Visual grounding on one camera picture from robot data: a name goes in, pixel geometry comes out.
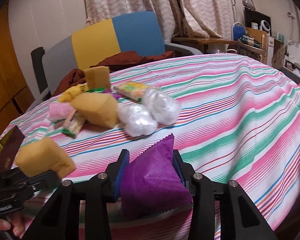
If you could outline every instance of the brown card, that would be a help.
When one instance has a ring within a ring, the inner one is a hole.
[[[25,138],[23,133],[16,126],[12,128],[12,131],[9,132],[9,134],[10,136],[8,139],[6,139],[5,136],[1,139],[1,141],[4,140],[5,143],[0,153],[0,173],[11,169],[14,158]]]

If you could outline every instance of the wooden desk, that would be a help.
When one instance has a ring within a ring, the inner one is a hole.
[[[176,37],[176,38],[172,38],[172,42],[199,49],[203,53],[206,52],[209,44],[229,44],[229,45],[237,44],[237,41],[233,41],[231,39],[215,38],[215,37],[208,37],[208,38]]]

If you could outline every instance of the yellow sponge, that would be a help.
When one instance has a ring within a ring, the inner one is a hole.
[[[84,70],[89,89],[104,88],[110,89],[110,70],[109,67],[99,66]]]
[[[119,123],[117,100],[111,94],[83,93],[71,101],[71,106],[95,125],[114,128]]]
[[[77,95],[80,95],[87,90],[89,90],[89,88],[87,85],[84,84],[79,84],[74,87],[70,87],[61,94],[58,101],[60,103],[71,102],[71,100],[74,99]]]
[[[68,154],[49,137],[21,147],[15,163],[28,177],[52,170],[63,179],[75,169]]]

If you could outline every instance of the wooden door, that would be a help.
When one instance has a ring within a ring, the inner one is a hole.
[[[8,3],[0,10],[0,135],[7,125],[34,102],[13,48]]]
[[[0,10],[0,76],[11,98],[27,85],[10,36],[7,3]]]

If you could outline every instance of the human hand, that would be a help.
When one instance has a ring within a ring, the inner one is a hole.
[[[7,219],[10,221],[6,221],[3,219],[0,219],[0,230],[1,231],[7,231],[11,228],[11,224],[13,225],[13,234],[15,236],[19,236],[20,238],[25,233],[25,226],[23,225],[22,217],[20,213],[15,213],[7,217]]]

